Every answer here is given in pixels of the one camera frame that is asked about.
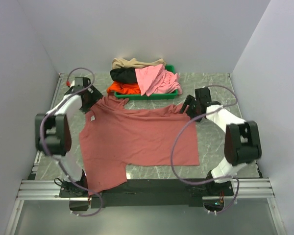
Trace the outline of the dusty rose t shirt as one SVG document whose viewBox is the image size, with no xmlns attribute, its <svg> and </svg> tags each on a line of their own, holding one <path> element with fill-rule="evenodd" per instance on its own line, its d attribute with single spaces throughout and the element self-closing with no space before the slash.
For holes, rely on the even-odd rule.
<svg viewBox="0 0 294 235">
<path fill-rule="evenodd" d="M 181 105 L 130 110 L 126 103 L 108 95 L 85 116 L 79 142 L 89 189 L 125 183 L 127 165 L 199 165 L 196 126 Z"/>
</svg>

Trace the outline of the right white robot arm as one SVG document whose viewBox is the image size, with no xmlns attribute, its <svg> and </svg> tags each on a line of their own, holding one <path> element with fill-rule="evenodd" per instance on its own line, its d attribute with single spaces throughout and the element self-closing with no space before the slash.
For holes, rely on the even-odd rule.
<svg viewBox="0 0 294 235">
<path fill-rule="evenodd" d="M 213 122 L 225 133 L 224 158 L 207 175 L 205 189 L 217 195 L 222 184 L 230 181 L 238 171 L 262 156 L 258 125 L 232 114 L 226 107 L 211 98 L 210 86 L 195 89 L 187 95 L 180 113 L 200 122 L 203 118 Z"/>
</svg>

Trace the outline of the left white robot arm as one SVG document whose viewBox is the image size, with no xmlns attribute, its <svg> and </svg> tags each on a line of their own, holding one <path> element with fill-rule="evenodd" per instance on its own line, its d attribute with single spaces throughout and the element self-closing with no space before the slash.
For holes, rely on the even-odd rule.
<svg viewBox="0 0 294 235">
<path fill-rule="evenodd" d="M 65 191 L 78 197 L 89 193 L 85 171 L 74 161 L 71 153 L 72 137 L 69 119 L 77 111 L 87 113 L 103 98 L 90 78 L 76 77 L 68 82 L 68 91 L 63 99 L 45 114 L 35 117 L 36 149 L 55 160 L 63 171 L 60 185 Z"/>
</svg>

